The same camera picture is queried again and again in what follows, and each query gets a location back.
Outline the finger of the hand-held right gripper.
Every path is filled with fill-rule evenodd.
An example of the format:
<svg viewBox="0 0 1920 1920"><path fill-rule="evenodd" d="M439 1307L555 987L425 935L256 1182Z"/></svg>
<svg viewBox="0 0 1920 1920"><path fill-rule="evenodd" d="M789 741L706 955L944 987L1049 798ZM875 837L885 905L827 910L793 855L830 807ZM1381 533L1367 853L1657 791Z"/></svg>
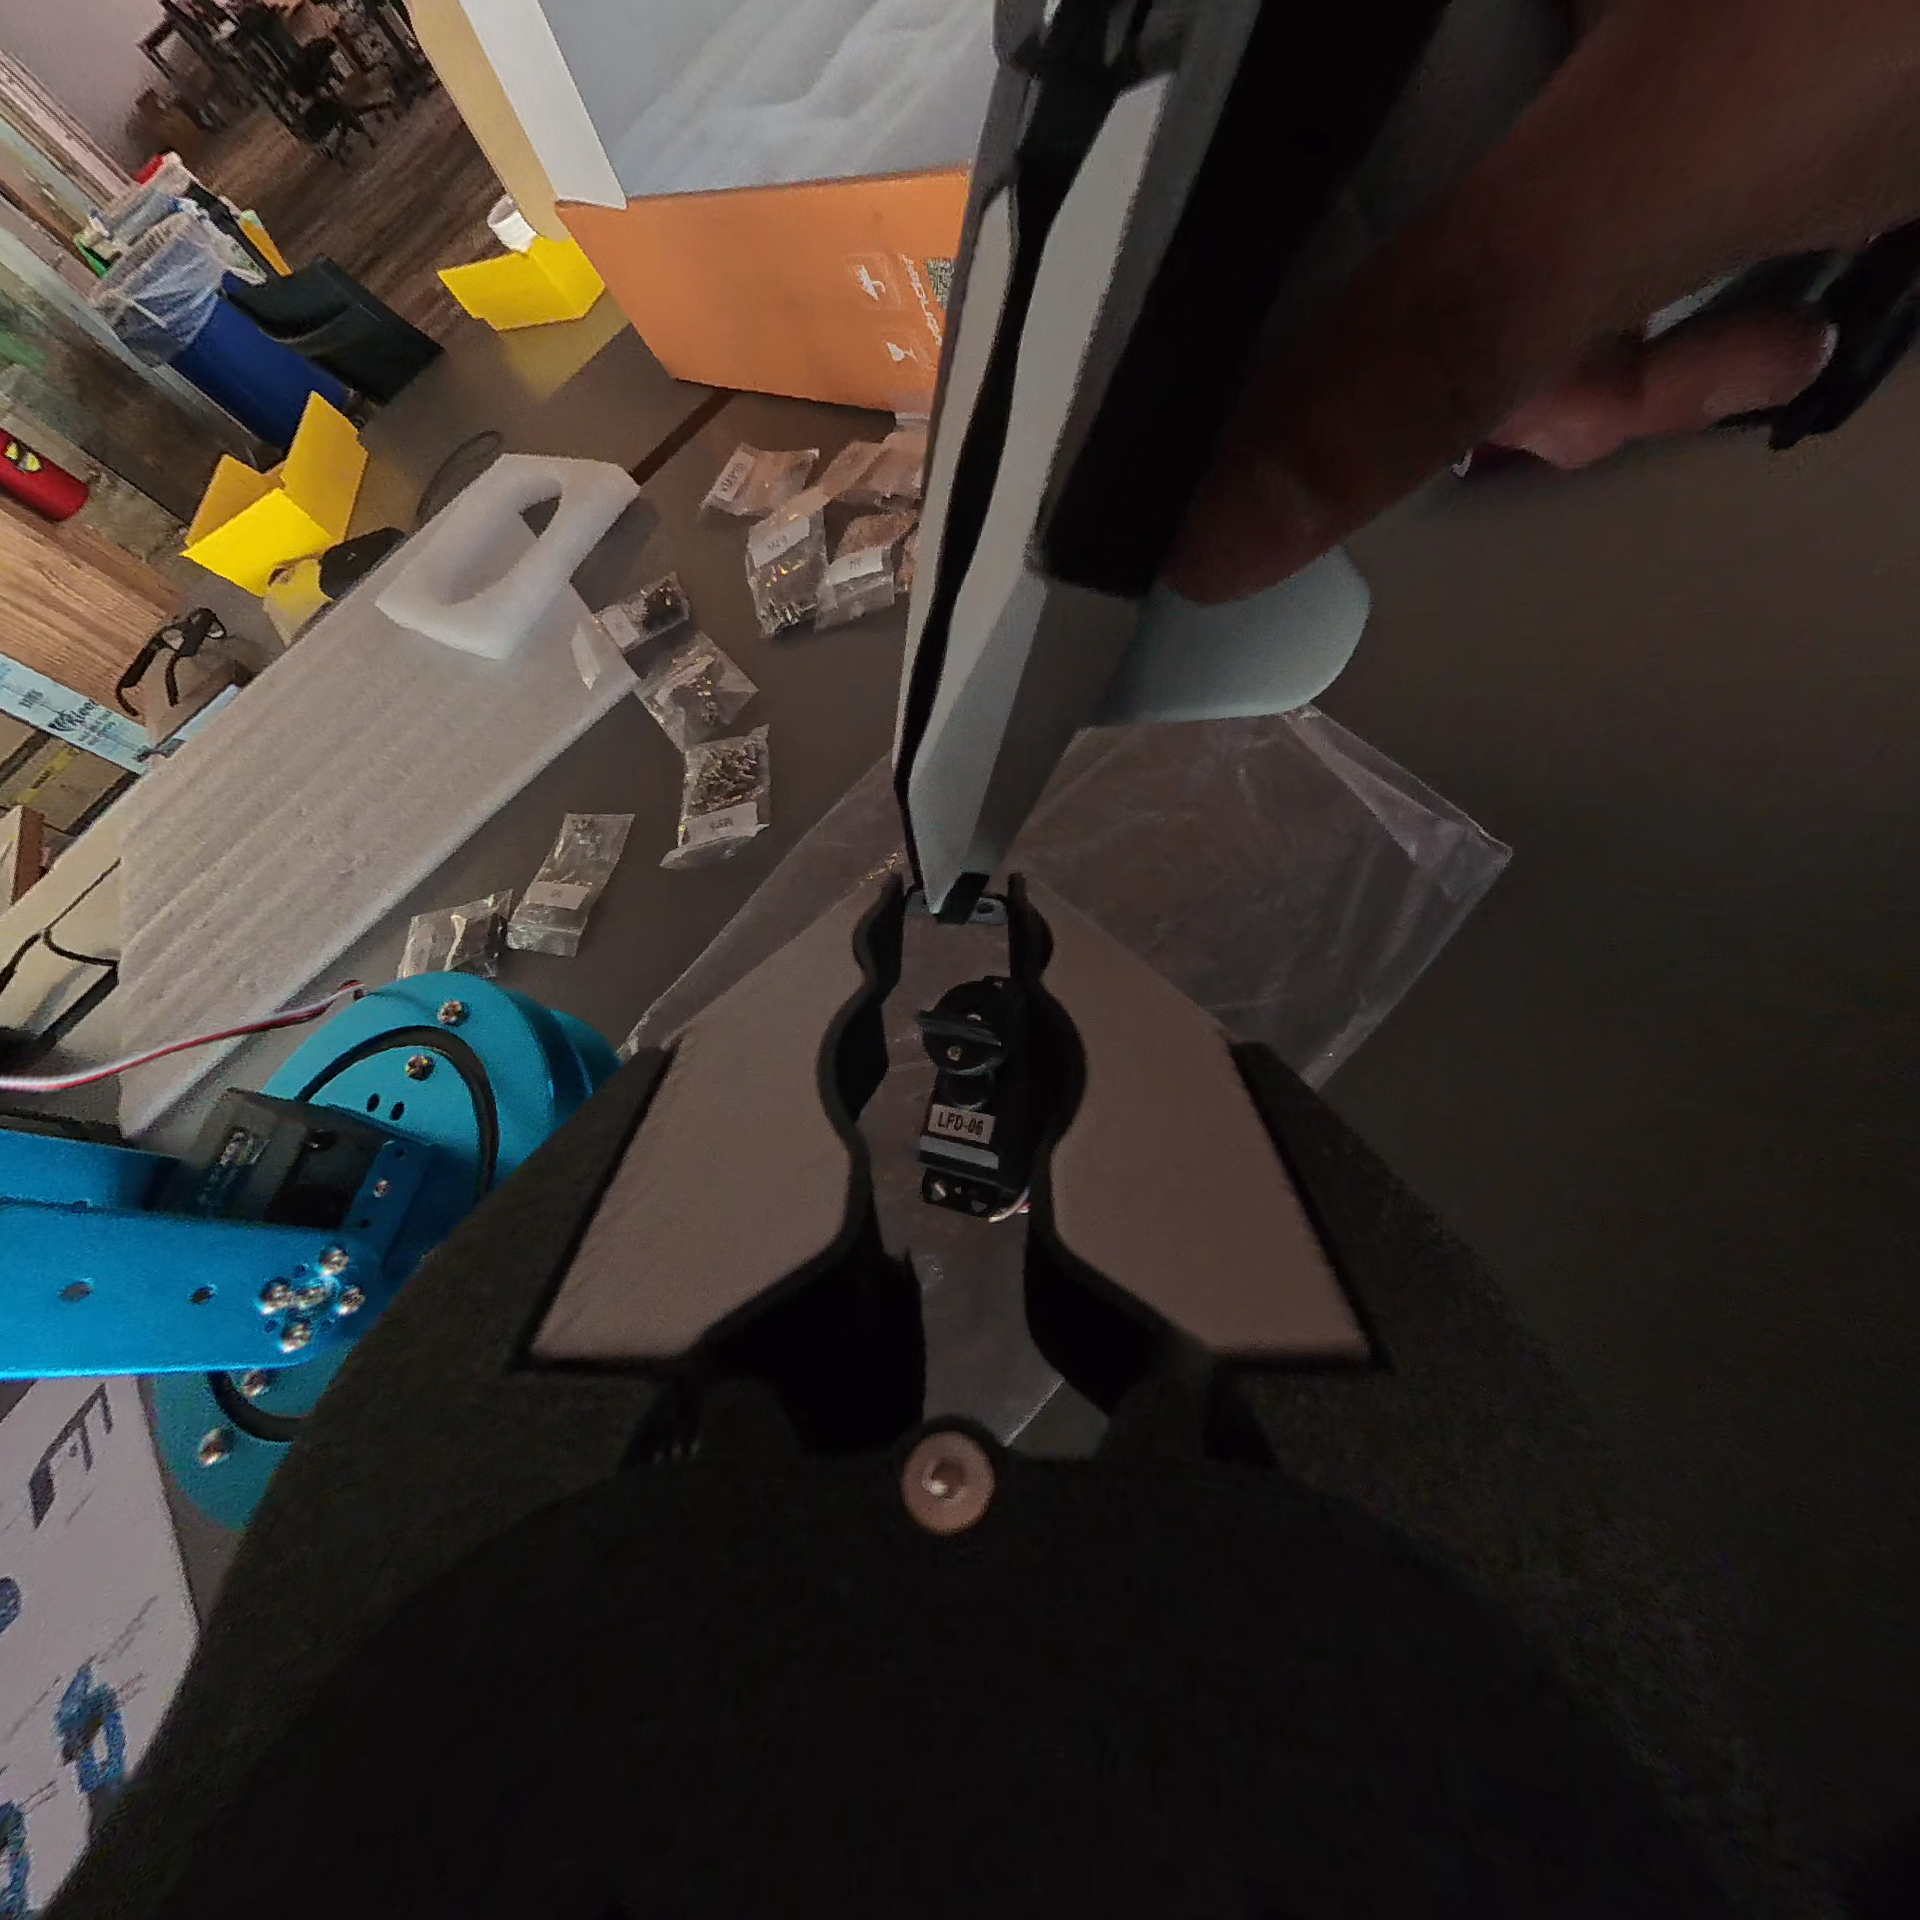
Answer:
<svg viewBox="0 0 1920 1920"><path fill-rule="evenodd" d="M930 576L917 590L896 757L917 873L997 873L1013 846L1022 706L1038 645L1031 402L1038 213L1017 169L985 201L935 439Z"/></svg>
<svg viewBox="0 0 1920 1920"><path fill-rule="evenodd" d="M1138 622L1047 553L1186 203L1179 82L1125 87L1063 171L1013 158L965 245L917 587L917 878L960 921Z"/></svg>

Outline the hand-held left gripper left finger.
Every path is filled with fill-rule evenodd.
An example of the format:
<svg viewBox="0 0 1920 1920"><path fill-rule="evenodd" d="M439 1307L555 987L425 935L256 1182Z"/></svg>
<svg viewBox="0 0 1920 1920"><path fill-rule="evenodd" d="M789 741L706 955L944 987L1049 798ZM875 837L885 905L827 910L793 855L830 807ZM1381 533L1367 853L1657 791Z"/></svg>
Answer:
<svg viewBox="0 0 1920 1920"><path fill-rule="evenodd" d="M533 1337L551 1365L688 1360L873 1205L905 889L864 880L688 1019Z"/></svg>

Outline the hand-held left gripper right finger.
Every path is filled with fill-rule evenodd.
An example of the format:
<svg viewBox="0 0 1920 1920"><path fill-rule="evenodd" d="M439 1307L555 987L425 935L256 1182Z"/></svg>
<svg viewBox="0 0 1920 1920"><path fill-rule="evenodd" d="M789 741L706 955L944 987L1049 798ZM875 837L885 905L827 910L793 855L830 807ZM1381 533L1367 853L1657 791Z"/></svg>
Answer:
<svg viewBox="0 0 1920 1920"><path fill-rule="evenodd" d="M1045 885L1010 882L1051 1072L1024 1250L1049 1365L1367 1365L1257 1054Z"/></svg>

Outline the small black servo motor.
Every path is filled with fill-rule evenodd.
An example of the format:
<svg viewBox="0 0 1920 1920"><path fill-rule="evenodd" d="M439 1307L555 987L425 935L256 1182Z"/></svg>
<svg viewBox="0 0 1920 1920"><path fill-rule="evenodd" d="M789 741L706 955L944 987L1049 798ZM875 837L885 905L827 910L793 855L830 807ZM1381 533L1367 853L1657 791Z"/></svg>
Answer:
<svg viewBox="0 0 1920 1920"><path fill-rule="evenodd" d="M971 1221L1029 1209L1040 1138L1029 1006L1010 976L978 976L917 1010L933 1067L917 1159L921 1200Z"/></svg>

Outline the wood-edged grey desk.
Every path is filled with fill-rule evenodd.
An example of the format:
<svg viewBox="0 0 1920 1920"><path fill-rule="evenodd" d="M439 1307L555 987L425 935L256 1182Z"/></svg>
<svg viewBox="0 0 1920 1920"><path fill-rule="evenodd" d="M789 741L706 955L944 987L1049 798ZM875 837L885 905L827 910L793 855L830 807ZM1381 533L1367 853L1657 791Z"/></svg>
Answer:
<svg viewBox="0 0 1920 1920"><path fill-rule="evenodd" d="M501 450L608 462L645 485L672 459L683 423L711 395L663 373L610 302L587 320L555 327L510 334L469 327L393 407L373 414L352 530L414 526L432 514L487 466L487 432L498 434ZM91 880L91 866L69 848L50 878L5 914L5 960L16 960L5 1026L41 1029L59 1003L105 976L103 967L62 960L37 937L41 923L53 923L55 942L75 955L117 953L114 882L103 880L82 907L69 905Z"/></svg>

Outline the person's right hand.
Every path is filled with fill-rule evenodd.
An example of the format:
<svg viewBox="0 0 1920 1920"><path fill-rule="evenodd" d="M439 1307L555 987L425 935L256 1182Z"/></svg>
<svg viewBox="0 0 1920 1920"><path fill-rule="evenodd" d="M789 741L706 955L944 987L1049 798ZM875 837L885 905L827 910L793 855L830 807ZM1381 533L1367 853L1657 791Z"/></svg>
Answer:
<svg viewBox="0 0 1920 1920"><path fill-rule="evenodd" d="M1833 430L1915 334L1915 2L1584 5L1515 126L1248 382L1168 581L1285 581L1481 446Z"/></svg>

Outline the orange white cardboard box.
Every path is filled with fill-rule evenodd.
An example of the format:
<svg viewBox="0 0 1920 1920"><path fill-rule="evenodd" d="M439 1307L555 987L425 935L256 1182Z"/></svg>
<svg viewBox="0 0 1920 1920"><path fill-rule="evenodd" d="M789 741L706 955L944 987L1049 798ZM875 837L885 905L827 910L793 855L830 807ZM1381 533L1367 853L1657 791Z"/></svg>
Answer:
<svg viewBox="0 0 1920 1920"><path fill-rule="evenodd" d="M542 235L658 366L923 414L997 71L987 2L414 5Z"/></svg>

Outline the group of small screw bags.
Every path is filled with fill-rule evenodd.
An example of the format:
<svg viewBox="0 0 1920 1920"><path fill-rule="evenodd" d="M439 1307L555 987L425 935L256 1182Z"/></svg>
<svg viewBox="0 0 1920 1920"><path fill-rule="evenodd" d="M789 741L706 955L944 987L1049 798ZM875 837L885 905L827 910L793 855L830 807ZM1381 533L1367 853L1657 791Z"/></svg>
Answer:
<svg viewBox="0 0 1920 1920"><path fill-rule="evenodd" d="M731 448L699 514L741 530L761 638L823 629L898 599L919 528L926 437L923 421L901 416L887 437L853 439L827 462L816 448ZM681 761L663 869L731 857L759 839L773 814L770 729L752 713L759 688L704 629L683 578L670 569L606 603L587 640L633 667L633 697ZM567 814L521 891L414 917L398 976L494 976L505 951L576 955L631 834L629 814Z"/></svg>

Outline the large clear plastic bag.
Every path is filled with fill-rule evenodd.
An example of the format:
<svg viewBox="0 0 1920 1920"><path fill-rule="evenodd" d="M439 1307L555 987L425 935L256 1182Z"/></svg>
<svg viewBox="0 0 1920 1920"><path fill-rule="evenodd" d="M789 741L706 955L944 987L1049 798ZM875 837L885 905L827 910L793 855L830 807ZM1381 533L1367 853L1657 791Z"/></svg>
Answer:
<svg viewBox="0 0 1920 1920"><path fill-rule="evenodd" d="M1106 1456L1150 1451L1145 1433L1170 1431L1161 1451L1271 1463L1243 1394L1250 1381L1358 1376L1378 1360L1335 1205L1314 1191L1289 1127L1328 1115L1312 1088L1424 971L1504 853L1319 711L1083 734L1019 832L1003 885L987 885L958 926L928 912L898 837L894 775L880 761L661 999L665 1015L640 1022L631 1131L592 1209L683 1024L859 882L896 880L901 969L882 1006L887 1070L859 1120L871 1209L857 1234L688 1360L560 1367L658 1381L649 1449L690 1447L704 1399L736 1383L766 1394L805 1451L853 1456L903 1447L917 1431L967 1431L971 1449L1013 1438L1042 1406L1017 1376L1031 1353L1111 1422ZM1367 1365L1049 1365L1024 1314L1031 1195L1001 1223L921 1200L933 1067L917 1010L955 983L1010 976L1024 992L1042 1141L1051 1072L1017 974L1015 880L1063 896L1255 1051L1257 1099L1367 1328Z"/></svg>

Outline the small yellow box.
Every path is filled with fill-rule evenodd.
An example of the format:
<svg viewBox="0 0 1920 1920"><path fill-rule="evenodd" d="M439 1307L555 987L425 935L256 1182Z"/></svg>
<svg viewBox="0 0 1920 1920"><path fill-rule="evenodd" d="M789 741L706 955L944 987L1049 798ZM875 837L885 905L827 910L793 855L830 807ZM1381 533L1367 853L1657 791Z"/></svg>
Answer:
<svg viewBox="0 0 1920 1920"><path fill-rule="evenodd" d="M439 281L469 318L494 331L581 320L606 293L578 242L544 235L523 251L443 267Z"/></svg>

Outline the white foam block with hole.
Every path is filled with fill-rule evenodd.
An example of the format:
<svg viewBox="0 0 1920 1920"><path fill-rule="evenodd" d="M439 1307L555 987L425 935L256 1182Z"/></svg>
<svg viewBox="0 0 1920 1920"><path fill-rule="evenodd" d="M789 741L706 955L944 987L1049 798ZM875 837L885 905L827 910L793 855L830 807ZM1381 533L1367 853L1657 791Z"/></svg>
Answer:
<svg viewBox="0 0 1920 1920"><path fill-rule="evenodd" d="M615 464L501 453L398 555L375 606L455 654L505 663L567 617L571 581L640 487Z"/></svg>

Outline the white foam sheet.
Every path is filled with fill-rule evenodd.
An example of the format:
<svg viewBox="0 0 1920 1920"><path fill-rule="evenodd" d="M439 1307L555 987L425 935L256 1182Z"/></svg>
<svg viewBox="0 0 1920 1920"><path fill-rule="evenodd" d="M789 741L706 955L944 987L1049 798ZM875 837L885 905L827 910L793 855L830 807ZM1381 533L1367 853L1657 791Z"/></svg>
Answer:
<svg viewBox="0 0 1920 1920"><path fill-rule="evenodd" d="M494 663L395 626L368 592L325 613L114 811L119 1047L222 1033L338 981L555 761L624 747L640 800L606 770L569 805L651 809L665 738L590 624Z"/></svg>

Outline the black bin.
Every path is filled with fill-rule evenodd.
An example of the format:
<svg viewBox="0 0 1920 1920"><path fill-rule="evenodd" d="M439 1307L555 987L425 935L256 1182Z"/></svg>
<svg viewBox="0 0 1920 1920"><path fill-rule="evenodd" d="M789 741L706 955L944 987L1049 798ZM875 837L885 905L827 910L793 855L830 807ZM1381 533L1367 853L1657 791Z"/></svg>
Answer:
<svg viewBox="0 0 1920 1920"><path fill-rule="evenodd" d="M329 258L254 288L254 320L373 402L393 402L443 345Z"/></svg>

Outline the large open yellow box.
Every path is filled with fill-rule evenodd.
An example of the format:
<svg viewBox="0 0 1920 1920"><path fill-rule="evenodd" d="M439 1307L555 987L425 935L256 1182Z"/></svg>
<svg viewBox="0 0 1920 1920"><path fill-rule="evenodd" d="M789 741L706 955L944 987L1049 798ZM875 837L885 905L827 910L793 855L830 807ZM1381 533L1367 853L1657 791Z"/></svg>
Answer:
<svg viewBox="0 0 1920 1920"><path fill-rule="evenodd" d="M231 453L215 464L187 523L183 555L254 597L281 647L325 610L320 560L347 539L368 448L320 391L304 398L283 459L258 471Z"/></svg>

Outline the blue bin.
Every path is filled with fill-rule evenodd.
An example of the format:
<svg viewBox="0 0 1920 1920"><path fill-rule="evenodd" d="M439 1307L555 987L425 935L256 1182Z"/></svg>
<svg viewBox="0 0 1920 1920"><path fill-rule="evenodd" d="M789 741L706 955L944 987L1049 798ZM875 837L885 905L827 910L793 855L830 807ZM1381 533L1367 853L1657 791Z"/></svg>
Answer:
<svg viewBox="0 0 1920 1920"><path fill-rule="evenodd" d="M352 409L336 375L274 341L226 297L213 299L194 327L167 329L165 363L279 453L290 450L315 395L338 416Z"/></svg>

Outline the printed instruction sheet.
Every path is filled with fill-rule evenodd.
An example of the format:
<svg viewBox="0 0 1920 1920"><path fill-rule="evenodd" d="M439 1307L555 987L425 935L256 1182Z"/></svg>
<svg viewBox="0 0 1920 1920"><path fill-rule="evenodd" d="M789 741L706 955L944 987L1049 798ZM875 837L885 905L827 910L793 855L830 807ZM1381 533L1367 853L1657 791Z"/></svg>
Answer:
<svg viewBox="0 0 1920 1920"><path fill-rule="evenodd" d="M135 1381L34 1383L2 1426L2 1915L43 1915L197 1650Z"/></svg>

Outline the black eyeglasses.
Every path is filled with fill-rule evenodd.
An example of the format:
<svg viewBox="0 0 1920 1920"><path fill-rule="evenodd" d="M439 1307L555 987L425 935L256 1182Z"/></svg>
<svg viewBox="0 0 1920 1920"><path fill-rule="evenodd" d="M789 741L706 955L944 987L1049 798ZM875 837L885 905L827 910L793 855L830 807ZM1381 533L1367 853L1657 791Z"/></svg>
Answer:
<svg viewBox="0 0 1920 1920"><path fill-rule="evenodd" d="M231 638L210 608L192 608L158 626L135 651L112 688L112 704L158 731L167 718L192 718L219 693L251 681L233 656Z"/></svg>

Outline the red fire extinguisher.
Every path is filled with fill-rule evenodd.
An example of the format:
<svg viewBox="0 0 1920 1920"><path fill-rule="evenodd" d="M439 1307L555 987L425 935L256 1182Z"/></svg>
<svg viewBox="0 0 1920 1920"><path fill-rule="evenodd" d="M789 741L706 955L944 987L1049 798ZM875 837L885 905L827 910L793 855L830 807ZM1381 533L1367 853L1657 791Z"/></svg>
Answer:
<svg viewBox="0 0 1920 1920"><path fill-rule="evenodd" d="M75 519L89 503L89 482L43 457L11 430L2 430L2 491L23 510L50 523Z"/></svg>

